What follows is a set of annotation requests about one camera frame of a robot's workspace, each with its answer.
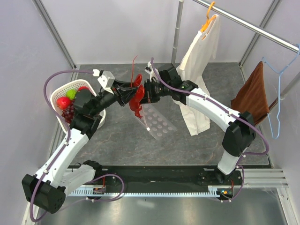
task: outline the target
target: red object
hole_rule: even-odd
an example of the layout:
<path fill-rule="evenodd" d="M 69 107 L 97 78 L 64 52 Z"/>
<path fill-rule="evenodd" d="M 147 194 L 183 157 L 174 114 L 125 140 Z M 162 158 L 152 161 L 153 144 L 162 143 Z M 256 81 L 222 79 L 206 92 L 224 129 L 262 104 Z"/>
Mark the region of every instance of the red object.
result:
<path fill-rule="evenodd" d="M 87 89 L 87 90 L 89 90 L 88 87 L 83 86 L 83 87 L 78 88 L 78 91 L 80 91 L 80 90 L 82 90 L 82 89 Z"/>
<path fill-rule="evenodd" d="M 135 56 L 135 58 L 132 60 L 132 75 L 131 75 L 131 84 L 130 86 L 132 87 L 137 87 L 137 86 L 134 86 L 132 83 L 132 80 L 133 80 L 133 75 L 135 74 L 135 59 L 137 58 L 137 56 Z"/>
<path fill-rule="evenodd" d="M 105 177 L 103 178 L 103 186 L 102 188 L 105 188 Z"/>
<path fill-rule="evenodd" d="M 133 86 L 137 87 L 141 84 L 142 81 L 142 75 L 138 74 L 135 78 L 135 81 L 133 82 Z M 145 95 L 145 88 L 140 85 L 139 88 L 137 89 L 135 96 L 129 101 L 129 107 L 130 109 L 135 112 L 135 116 L 138 118 L 142 118 L 140 115 L 140 111 L 142 110 L 142 106 L 140 104 L 140 101 Z"/>
<path fill-rule="evenodd" d="M 57 99 L 56 104 L 60 109 L 64 110 L 71 105 L 71 100 L 68 97 L 60 97 Z"/>

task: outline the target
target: clothes hanger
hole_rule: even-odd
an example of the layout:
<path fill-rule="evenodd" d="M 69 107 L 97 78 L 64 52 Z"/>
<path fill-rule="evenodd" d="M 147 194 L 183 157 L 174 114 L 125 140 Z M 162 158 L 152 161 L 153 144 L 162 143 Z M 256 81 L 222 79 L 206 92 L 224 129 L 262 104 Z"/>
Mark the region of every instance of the clothes hanger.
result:
<path fill-rule="evenodd" d="M 271 119 L 270 119 L 270 114 L 268 113 L 268 120 L 269 120 L 269 124 L 270 124 L 270 129 L 271 129 L 271 134 L 272 134 L 272 138 L 273 139 L 278 139 L 279 138 L 279 135 L 280 135 L 280 119 L 279 119 L 279 115 L 280 115 L 280 109 L 281 109 L 281 106 L 280 106 L 280 102 L 281 100 L 283 100 L 280 95 L 281 95 L 281 90 L 280 90 L 280 83 L 281 83 L 281 76 L 282 74 L 284 73 L 284 71 L 297 59 L 297 57 L 299 56 L 300 54 L 300 44 L 297 44 L 298 45 L 298 48 L 299 48 L 299 51 L 297 53 L 297 55 L 295 56 L 295 58 L 289 63 L 287 64 L 283 70 L 281 71 L 277 71 L 267 60 L 265 57 L 262 58 L 262 62 L 263 63 L 267 63 L 267 65 L 277 74 L 279 74 L 279 77 L 278 77 L 278 91 L 277 91 L 277 94 L 278 94 L 278 112 L 277 112 L 277 115 L 276 115 L 276 119 L 278 121 L 278 131 L 277 131 L 277 136 L 275 137 L 274 136 L 274 133 L 273 133 L 273 127 L 272 127 L 272 123 L 271 123 Z"/>
<path fill-rule="evenodd" d="M 208 28 L 210 22 L 211 22 L 213 19 L 216 18 L 216 15 L 213 15 L 213 16 L 210 18 L 210 10 L 211 10 L 211 8 L 212 8 L 212 6 L 213 6 L 214 4 L 215 4 L 215 2 L 213 1 L 213 2 L 210 4 L 210 6 L 209 6 L 209 8 L 208 8 L 208 10 L 207 10 L 207 14 L 206 14 L 207 20 L 206 20 L 206 23 L 205 23 L 205 24 L 202 26 L 202 28 L 200 29 L 200 31 L 201 31 L 202 33 L 206 31 L 206 29 Z"/>

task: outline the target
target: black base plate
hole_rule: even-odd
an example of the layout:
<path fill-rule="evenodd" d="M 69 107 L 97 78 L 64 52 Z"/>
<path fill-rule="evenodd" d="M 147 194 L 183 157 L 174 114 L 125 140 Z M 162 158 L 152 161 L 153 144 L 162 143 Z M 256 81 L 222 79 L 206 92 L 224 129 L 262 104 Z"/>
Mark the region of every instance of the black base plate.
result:
<path fill-rule="evenodd" d="M 125 193 L 182 193 L 208 192 L 208 186 L 231 186 L 242 182 L 240 171 L 233 171 L 220 184 L 215 176 L 216 166 L 102 166 L 96 176 L 119 175 L 125 182 Z M 94 184 L 103 184 L 102 180 Z M 121 182 L 112 177 L 105 178 L 106 192 L 119 192 Z"/>

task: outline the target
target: blue hanger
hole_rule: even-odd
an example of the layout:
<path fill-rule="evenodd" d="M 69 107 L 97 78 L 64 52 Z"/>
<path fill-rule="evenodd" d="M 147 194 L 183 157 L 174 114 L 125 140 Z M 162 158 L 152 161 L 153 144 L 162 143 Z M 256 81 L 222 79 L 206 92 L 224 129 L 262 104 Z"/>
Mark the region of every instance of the blue hanger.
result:
<path fill-rule="evenodd" d="M 268 119 L 269 119 L 269 124 L 270 124 L 270 129 L 271 129 L 271 134 L 272 134 L 272 138 L 273 139 L 277 139 L 278 137 L 279 137 L 279 135 L 280 135 L 280 120 L 279 120 L 279 115 L 280 115 L 280 101 L 282 100 L 281 98 L 280 98 L 280 83 L 281 83 L 281 76 L 282 76 L 282 74 L 284 73 L 284 71 L 297 59 L 297 57 L 298 57 L 298 55 L 299 55 L 299 53 L 300 53 L 300 45 L 299 44 L 297 44 L 297 46 L 298 46 L 298 48 L 299 48 L 299 50 L 298 50 L 298 53 L 297 53 L 297 55 L 296 55 L 296 57 L 289 63 L 289 64 L 287 64 L 286 65 L 286 67 L 284 67 L 283 68 L 283 70 L 281 70 L 281 71 L 277 71 L 266 59 L 265 59 L 265 57 L 263 57 L 262 58 L 262 61 L 263 61 L 263 63 L 267 63 L 268 64 L 268 66 L 275 72 L 275 73 L 277 73 L 277 74 L 279 74 L 279 78 L 278 78 L 278 113 L 277 113 L 277 116 L 276 116 L 276 118 L 277 118 L 277 121 L 278 121 L 278 134 L 277 134 L 277 136 L 276 137 L 274 137 L 274 134 L 273 134 L 273 128 L 272 128 L 272 124 L 271 124 L 271 120 L 270 120 L 270 115 L 269 115 L 269 113 L 268 113 Z"/>

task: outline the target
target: hanging clothes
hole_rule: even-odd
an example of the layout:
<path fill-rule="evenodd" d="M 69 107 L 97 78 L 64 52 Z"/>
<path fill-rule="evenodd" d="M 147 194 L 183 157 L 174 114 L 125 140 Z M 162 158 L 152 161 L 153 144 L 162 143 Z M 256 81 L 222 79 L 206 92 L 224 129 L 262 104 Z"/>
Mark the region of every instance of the hanging clothes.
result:
<path fill-rule="evenodd" d="M 182 80 L 190 80 L 196 83 L 206 94 L 210 95 L 202 78 L 202 73 L 211 58 L 216 57 L 219 34 L 220 18 L 213 15 L 206 31 L 198 31 L 177 72 Z M 174 101 L 180 106 L 183 119 L 191 136 L 198 135 L 210 128 L 210 119 L 201 112 L 190 108 L 180 102 Z"/>
<path fill-rule="evenodd" d="M 250 112 L 255 125 L 267 117 L 270 111 L 264 88 L 263 62 L 258 63 L 236 98 L 231 100 L 231 108 L 241 113 Z"/>

